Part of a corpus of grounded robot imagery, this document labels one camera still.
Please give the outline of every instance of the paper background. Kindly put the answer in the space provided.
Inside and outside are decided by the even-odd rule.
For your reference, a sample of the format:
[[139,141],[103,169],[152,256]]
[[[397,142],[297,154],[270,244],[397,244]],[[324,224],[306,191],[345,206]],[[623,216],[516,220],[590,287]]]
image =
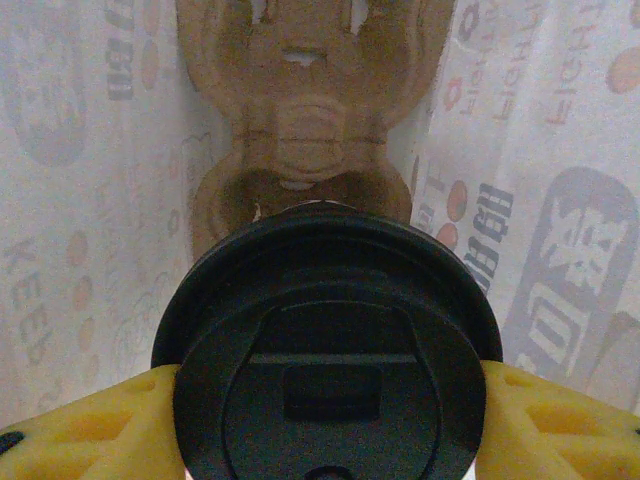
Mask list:
[[[640,413],[638,10],[460,0],[433,103],[388,155],[413,224],[487,289],[506,360]],[[148,368],[230,132],[185,73],[173,1],[0,11],[6,425]]]

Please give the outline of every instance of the black screw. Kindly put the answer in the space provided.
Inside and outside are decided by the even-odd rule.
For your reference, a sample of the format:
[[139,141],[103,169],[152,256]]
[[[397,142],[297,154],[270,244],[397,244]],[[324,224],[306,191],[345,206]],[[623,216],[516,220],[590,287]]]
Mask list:
[[24,440],[22,432],[7,432],[0,435],[0,455],[15,447],[22,440]]

